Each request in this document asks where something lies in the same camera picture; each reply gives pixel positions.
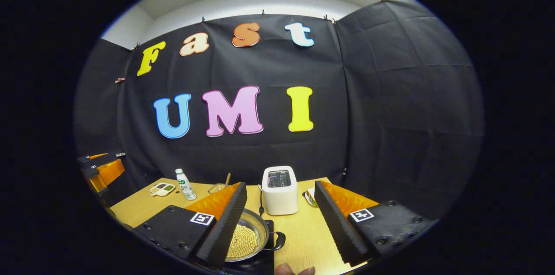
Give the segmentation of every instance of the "plastic bottle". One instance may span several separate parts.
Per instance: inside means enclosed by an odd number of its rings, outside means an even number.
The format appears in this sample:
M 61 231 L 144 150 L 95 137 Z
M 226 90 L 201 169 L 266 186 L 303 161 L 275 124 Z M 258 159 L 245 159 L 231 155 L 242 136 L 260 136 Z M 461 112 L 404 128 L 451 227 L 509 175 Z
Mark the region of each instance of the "plastic bottle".
M 183 174 L 183 170 L 176 169 L 175 175 L 177 177 L 177 181 L 179 182 L 179 187 L 181 188 L 183 194 L 185 194 L 185 198 L 187 198 L 187 200 L 195 200 L 196 194 L 193 192 L 193 188 L 191 187 L 189 180 L 187 180 L 187 177 Z

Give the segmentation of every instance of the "black cable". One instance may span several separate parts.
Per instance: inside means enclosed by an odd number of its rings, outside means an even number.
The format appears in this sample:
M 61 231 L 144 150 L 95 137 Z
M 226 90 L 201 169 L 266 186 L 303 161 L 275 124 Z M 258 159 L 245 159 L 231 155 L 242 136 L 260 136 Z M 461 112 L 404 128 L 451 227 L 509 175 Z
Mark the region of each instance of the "black cable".
M 262 190 L 260 190 L 260 208 L 258 208 L 260 212 L 260 216 L 262 217 L 262 213 L 264 213 L 264 207 L 262 206 Z

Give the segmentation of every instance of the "wooden table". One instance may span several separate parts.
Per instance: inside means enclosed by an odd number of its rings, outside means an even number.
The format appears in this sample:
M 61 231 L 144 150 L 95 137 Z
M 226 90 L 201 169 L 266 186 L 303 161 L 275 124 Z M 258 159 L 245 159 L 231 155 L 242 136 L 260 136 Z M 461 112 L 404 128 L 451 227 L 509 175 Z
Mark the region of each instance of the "wooden table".
M 174 184 L 175 190 L 168 196 L 151 196 L 150 188 L 158 183 Z M 274 230 L 286 235 L 285 245 L 282 249 L 274 252 L 275 266 L 281 263 L 289 263 L 295 274 L 309 267 L 315 267 L 317 275 L 339 275 L 351 271 L 356 267 L 350 267 L 343 263 L 337 247 L 333 242 L 330 230 L 327 228 L 319 208 L 311 206 L 303 197 L 302 193 L 314 187 L 315 180 L 304 180 L 297 183 L 299 192 L 299 212 L 287 216 L 270 216 L 266 212 L 262 214 L 263 219 L 274 221 Z M 189 204 L 209 195 L 208 189 L 213 184 L 191 183 L 196 193 L 196 200 L 189 201 L 179 189 L 177 180 L 160 178 L 139 190 L 135 194 L 125 198 L 111 207 L 121 223 L 137 227 L 165 207 L 174 205 L 185 208 Z M 260 206 L 260 190 L 256 185 L 247 186 L 246 209 L 258 213 Z

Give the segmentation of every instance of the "pan handle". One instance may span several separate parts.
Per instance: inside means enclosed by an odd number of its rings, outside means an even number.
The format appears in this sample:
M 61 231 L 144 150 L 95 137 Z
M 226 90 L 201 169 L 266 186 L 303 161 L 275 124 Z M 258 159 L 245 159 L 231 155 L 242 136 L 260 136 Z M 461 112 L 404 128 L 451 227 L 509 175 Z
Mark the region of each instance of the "pan handle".
M 270 234 L 277 234 L 276 245 L 271 249 L 262 248 L 262 250 L 276 251 L 285 245 L 285 234 L 282 232 L 270 232 Z

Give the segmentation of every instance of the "finger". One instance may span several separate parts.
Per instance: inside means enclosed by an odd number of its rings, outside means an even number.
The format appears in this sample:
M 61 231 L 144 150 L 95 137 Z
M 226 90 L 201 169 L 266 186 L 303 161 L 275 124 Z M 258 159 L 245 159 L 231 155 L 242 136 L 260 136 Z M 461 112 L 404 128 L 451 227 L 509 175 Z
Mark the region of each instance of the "finger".
M 311 267 L 302 270 L 299 275 L 314 275 L 314 273 L 316 273 L 316 269 L 314 267 Z
M 283 263 L 276 267 L 276 275 L 295 275 L 295 273 L 287 263 Z

